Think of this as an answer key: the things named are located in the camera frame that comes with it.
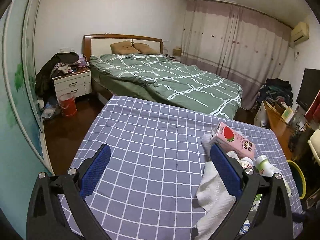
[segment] bed frame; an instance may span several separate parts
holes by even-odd
[[[136,36],[136,35],[125,35],[125,34],[89,34],[83,36],[82,53],[86,56],[87,61],[91,55],[101,56],[103,54],[111,54],[110,44],[131,40],[132,45],[134,43],[145,43],[150,48],[163,53],[163,42],[161,39]],[[102,87],[95,80],[91,80],[92,90],[98,94],[98,98],[101,100],[103,96],[106,100],[109,100],[113,94],[110,90]]]

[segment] red bucket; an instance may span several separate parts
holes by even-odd
[[[59,106],[62,109],[63,116],[73,116],[77,112],[75,98],[71,93],[59,97]]]

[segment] headboard panel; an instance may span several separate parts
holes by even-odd
[[[150,48],[163,53],[163,43],[161,39],[125,34],[85,35],[83,37],[82,53],[87,57],[87,60],[89,60],[91,55],[100,56],[110,54],[112,53],[110,44],[127,40],[131,40],[132,43],[148,44]]]

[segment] headboard frame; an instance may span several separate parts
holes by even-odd
[[[158,51],[160,51],[161,54],[163,53],[163,42],[161,39],[150,38],[145,36],[126,35],[126,34],[88,34],[83,36],[83,44],[82,44],[82,53],[87,57],[87,61],[89,61],[89,58],[92,54],[92,40],[95,40],[95,39],[112,39],[113,41],[114,39],[119,39],[119,42],[123,40],[131,40],[132,44],[134,42],[143,42],[143,41],[149,41],[155,44],[159,42]]]

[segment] red garment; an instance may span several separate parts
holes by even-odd
[[[304,117],[308,120],[308,122],[311,122],[312,119],[316,122],[320,121],[320,90]]]

